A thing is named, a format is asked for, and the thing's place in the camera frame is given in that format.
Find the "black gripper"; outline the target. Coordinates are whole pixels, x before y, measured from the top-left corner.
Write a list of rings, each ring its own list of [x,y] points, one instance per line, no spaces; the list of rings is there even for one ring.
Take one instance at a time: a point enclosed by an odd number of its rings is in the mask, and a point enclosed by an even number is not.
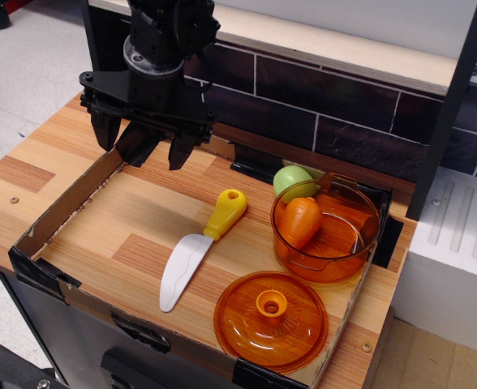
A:
[[[97,143],[105,151],[114,146],[122,119],[156,130],[161,138],[171,137],[169,170],[179,170],[193,148],[208,143],[215,109],[202,101],[213,85],[189,84],[183,69],[169,74],[126,71],[85,71],[79,76],[84,87],[81,105],[91,115]]]

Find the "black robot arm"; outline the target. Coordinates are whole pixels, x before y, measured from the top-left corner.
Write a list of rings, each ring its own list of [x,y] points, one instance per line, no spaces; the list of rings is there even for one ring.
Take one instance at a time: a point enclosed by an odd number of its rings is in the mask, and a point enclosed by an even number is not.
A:
[[[140,167],[160,141],[171,141],[170,169],[181,169],[194,147],[208,143],[216,111],[203,101],[213,85],[204,48],[220,24],[212,1],[131,1],[124,71],[79,76],[80,104],[98,144]]]

